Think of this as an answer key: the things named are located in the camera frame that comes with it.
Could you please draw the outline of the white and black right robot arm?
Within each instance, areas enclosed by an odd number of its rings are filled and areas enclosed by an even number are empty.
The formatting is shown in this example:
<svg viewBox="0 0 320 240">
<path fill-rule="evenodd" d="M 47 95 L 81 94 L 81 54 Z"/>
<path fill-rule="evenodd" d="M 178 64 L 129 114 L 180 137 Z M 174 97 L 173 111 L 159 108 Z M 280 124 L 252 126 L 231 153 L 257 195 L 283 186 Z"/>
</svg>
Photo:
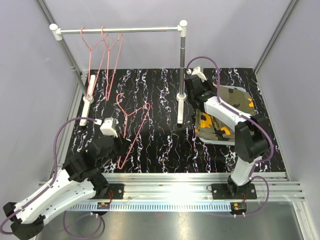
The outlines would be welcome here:
<svg viewBox="0 0 320 240">
<path fill-rule="evenodd" d="M 252 174 L 255 166 L 262 161 L 267 150 L 273 151 L 267 132 L 261 127 L 265 119 L 261 115 L 250 115 L 239 111 L 219 97 L 220 88 L 196 75 L 184 79 L 187 100 L 195 110 L 210 117 L 217 117 L 234 134 L 234 147 L 238 159 L 233 172 L 222 185 L 221 195 L 229 199 L 240 199 L 251 191 Z"/>
</svg>

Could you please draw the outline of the yellow and grey camouflage trousers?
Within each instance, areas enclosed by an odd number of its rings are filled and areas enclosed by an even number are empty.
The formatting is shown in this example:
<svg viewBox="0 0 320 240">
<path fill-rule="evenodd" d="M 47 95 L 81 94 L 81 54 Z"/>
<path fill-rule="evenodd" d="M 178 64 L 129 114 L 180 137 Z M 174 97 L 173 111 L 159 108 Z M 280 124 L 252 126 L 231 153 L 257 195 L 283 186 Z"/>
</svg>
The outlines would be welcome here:
<svg viewBox="0 0 320 240">
<path fill-rule="evenodd" d="M 243 111 L 239 111 L 236 108 L 234 108 L 232 105 L 230 105 L 233 109 L 235 109 L 236 113 L 233 113 L 226 107 L 224 107 L 222 104 L 218 103 L 218 100 L 216 97 L 213 98 L 213 100 L 209 101 L 209 104 L 205 106 L 205 112 L 208 115 L 217 117 L 222 122 L 224 122 L 229 128 L 231 128 L 235 132 L 235 126 L 238 122 L 244 122 L 245 119 L 239 116 L 239 113 L 242 112 L 245 116 L 250 117 L 251 115 L 248 113 L 245 113 Z"/>
</svg>

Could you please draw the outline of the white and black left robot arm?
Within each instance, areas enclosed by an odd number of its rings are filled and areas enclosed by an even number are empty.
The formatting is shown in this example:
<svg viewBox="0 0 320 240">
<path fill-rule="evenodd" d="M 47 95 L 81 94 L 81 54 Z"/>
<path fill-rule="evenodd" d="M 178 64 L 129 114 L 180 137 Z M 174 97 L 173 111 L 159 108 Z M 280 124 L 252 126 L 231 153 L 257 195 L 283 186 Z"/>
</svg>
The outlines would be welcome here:
<svg viewBox="0 0 320 240">
<path fill-rule="evenodd" d="M 20 240 L 30 240 L 58 215 L 83 201 L 106 199 L 99 208 L 108 210 L 112 200 L 123 199 L 124 184 L 109 183 L 103 168 L 111 160 L 126 155 L 130 144 L 120 136 L 100 136 L 66 159 L 32 195 L 5 204 L 3 211 L 11 221 L 11 234 Z"/>
</svg>

